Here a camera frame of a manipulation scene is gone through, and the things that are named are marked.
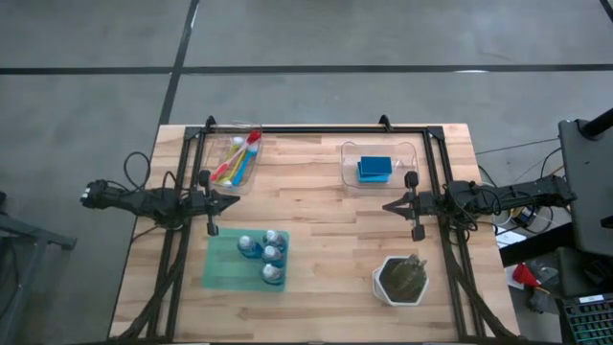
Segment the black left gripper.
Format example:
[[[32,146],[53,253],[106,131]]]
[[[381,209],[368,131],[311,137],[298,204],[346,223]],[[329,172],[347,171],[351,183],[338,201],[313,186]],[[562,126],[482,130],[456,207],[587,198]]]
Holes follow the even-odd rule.
[[[198,173],[197,184],[203,187],[203,191],[199,191],[196,187],[192,187],[189,194],[189,216],[206,216],[207,217],[207,234],[210,237],[216,237],[219,234],[218,226],[214,220],[216,214],[220,216],[228,208],[240,201],[239,195],[227,195],[218,193],[217,200],[213,195],[210,185],[211,173],[208,170],[202,170]]]

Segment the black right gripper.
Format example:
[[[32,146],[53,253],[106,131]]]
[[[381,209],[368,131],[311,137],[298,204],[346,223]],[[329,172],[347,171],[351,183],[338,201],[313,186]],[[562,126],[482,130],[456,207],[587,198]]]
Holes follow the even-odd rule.
[[[445,217],[442,206],[442,198],[432,192],[417,192],[419,176],[415,171],[409,171],[404,175],[405,187],[408,192],[401,198],[384,204],[384,211],[394,213],[405,220],[411,219],[414,227],[411,230],[412,240],[420,242],[425,239],[424,226],[420,223],[421,216],[436,216],[439,225],[446,227],[448,220]],[[409,208],[397,208],[409,204]]]

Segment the blue sponge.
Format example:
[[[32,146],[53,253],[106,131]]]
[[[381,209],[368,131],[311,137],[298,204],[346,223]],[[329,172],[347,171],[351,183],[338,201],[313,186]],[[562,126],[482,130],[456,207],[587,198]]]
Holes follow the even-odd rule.
[[[389,156],[362,156],[359,161],[362,175],[389,175],[393,171]]]
[[[357,163],[356,169],[357,181],[359,183],[388,183],[389,174],[365,174],[361,171],[361,163]]]

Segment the blue dish brush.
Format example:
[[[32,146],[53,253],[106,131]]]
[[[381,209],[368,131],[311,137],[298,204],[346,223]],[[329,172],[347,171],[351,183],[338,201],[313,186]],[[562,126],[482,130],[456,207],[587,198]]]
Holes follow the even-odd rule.
[[[249,165],[250,160],[257,154],[259,150],[259,145],[258,144],[254,144],[251,145],[247,150],[246,153],[240,163],[240,166],[238,167],[238,171],[237,173],[234,175],[234,179],[232,180],[233,185],[234,186],[239,186],[241,183],[241,180],[247,170],[247,167]]]

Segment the blue dish soap bottle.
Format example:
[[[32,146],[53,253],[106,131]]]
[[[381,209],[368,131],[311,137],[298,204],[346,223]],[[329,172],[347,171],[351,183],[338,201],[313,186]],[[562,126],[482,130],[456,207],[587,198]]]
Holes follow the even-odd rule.
[[[281,286],[285,282],[284,269],[272,264],[265,264],[261,269],[261,278],[271,286]]]
[[[281,252],[285,252],[287,249],[287,240],[281,232],[274,230],[267,230],[262,236],[262,241],[266,246],[274,246]]]
[[[237,248],[239,253],[247,259],[259,260],[262,255],[262,246],[251,236],[240,236]]]
[[[261,259],[266,265],[277,268],[284,268],[285,266],[284,253],[277,246],[267,245],[261,253]]]

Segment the colourful toothbrushes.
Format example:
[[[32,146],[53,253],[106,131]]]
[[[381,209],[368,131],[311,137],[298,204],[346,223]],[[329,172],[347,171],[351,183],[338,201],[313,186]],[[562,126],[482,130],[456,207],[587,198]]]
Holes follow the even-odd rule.
[[[252,130],[249,132],[249,134],[246,137],[243,137],[243,138],[246,139],[246,143],[248,144],[248,147],[246,148],[247,150],[251,145],[260,144],[261,132],[259,130]],[[238,158],[243,158],[246,153],[246,150]],[[222,177],[225,177],[229,174],[230,170],[233,168],[234,164],[237,161],[238,159],[232,165],[229,165],[226,162],[226,156],[225,156],[221,160],[219,165],[215,168],[214,172],[212,173],[211,180],[218,183]]]

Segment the clear plastic bin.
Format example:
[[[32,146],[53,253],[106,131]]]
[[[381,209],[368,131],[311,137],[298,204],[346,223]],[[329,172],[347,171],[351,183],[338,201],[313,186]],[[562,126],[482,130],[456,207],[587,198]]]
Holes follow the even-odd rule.
[[[251,159],[241,184],[233,187],[222,187],[217,182],[212,181],[212,173],[228,153],[231,146],[231,139],[234,136],[246,137],[252,130],[259,130],[261,132],[259,150],[256,157]],[[211,188],[223,194],[246,196],[251,191],[255,182],[256,171],[263,152],[263,139],[264,135],[261,124],[232,123],[227,126],[213,127],[212,133],[206,139],[205,158],[202,165],[203,170],[208,170],[211,173]]]
[[[362,156],[389,156],[393,171],[388,183],[359,183],[357,163]],[[358,144],[346,142],[341,146],[341,180],[348,196],[395,196],[406,191],[404,175],[417,172],[419,163],[415,147],[408,142],[398,144]]]

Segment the teal plastic bin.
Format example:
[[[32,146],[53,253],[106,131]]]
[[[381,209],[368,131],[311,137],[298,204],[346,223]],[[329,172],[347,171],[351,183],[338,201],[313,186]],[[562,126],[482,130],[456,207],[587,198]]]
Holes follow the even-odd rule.
[[[283,292],[285,278],[278,285],[266,283],[261,276],[262,258],[245,257],[238,249],[240,237],[248,236],[264,246],[265,235],[265,230],[221,228],[218,236],[208,240],[200,285],[207,289]]]

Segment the green cactus plant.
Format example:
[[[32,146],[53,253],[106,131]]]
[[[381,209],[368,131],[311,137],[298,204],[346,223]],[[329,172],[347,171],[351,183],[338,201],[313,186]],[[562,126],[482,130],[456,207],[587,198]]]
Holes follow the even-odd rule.
[[[417,255],[390,259],[379,275],[379,282],[392,302],[415,303],[425,286],[425,265]]]

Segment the white hexagonal planter pot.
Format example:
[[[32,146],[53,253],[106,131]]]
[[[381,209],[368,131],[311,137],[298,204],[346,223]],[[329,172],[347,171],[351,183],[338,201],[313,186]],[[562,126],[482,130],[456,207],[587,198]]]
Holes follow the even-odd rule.
[[[393,258],[407,258],[409,256],[388,256],[385,258],[385,260],[383,261],[383,263],[381,264],[381,266],[379,266],[372,274],[372,281],[373,281],[373,294],[374,296],[379,299],[380,301],[382,301],[383,303],[385,303],[386,305],[392,306],[392,307],[414,307],[420,304],[425,292],[427,291],[428,285],[429,285],[429,278],[427,276],[426,282],[425,282],[425,286],[419,296],[419,299],[415,302],[415,303],[395,303],[392,302],[389,297],[387,296],[386,292],[384,291],[381,283],[379,282],[379,275],[383,269],[383,266],[390,260]]]

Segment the white paper sheet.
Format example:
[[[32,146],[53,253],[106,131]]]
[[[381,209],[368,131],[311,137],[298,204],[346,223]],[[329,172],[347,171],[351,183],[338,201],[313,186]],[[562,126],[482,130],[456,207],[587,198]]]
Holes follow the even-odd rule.
[[[527,237],[525,235],[516,233],[514,231],[501,231],[498,235],[495,236],[496,243],[500,249],[512,245],[518,242],[522,242]]]

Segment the black blue power supply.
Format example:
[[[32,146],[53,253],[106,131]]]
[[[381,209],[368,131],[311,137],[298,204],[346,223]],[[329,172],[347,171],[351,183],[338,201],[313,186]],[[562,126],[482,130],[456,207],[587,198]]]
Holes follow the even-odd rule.
[[[528,228],[535,220],[539,211],[538,207],[523,206],[510,209],[511,222],[520,228]]]

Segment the red plastic object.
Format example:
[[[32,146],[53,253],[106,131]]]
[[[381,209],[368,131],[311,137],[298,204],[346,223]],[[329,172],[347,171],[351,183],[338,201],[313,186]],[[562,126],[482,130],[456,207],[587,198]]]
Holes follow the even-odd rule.
[[[540,281],[525,264],[518,264],[513,270],[511,277],[516,283],[527,287],[539,288],[541,286]]]

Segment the grey metal stand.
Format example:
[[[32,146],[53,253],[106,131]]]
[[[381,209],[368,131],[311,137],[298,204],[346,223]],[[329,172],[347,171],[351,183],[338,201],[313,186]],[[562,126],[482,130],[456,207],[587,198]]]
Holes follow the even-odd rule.
[[[21,322],[27,300],[32,290],[34,277],[40,267],[49,245],[54,244],[62,250],[73,250],[77,239],[60,235],[27,222],[12,218],[5,212],[7,195],[0,191],[0,249],[11,252],[13,257],[14,290],[7,304],[0,310],[0,345],[12,345],[17,328]],[[16,244],[30,244],[32,253],[22,269],[16,255]]]

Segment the black aluminium table frame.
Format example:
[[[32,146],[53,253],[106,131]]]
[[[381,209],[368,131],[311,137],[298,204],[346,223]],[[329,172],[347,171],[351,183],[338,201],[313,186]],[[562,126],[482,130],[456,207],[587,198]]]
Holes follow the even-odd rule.
[[[208,251],[206,220],[196,218],[176,313],[160,309],[157,329],[174,325],[172,340],[188,343],[453,342],[457,324],[475,327],[471,306],[454,308],[433,218],[426,237],[383,205],[400,191],[352,196],[344,191],[340,152],[345,142],[410,143],[417,151],[420,188],[440,181],[478,180],[477,159],[465,124],[271,125],[254,183],[218,219],[221,228],[283,230],[290,236],[289,274],[282,292],[226,291],[201,286]],[[414,307],[391,307],[372,292],[372,272],[393,255],[426,262],[429,285]]]

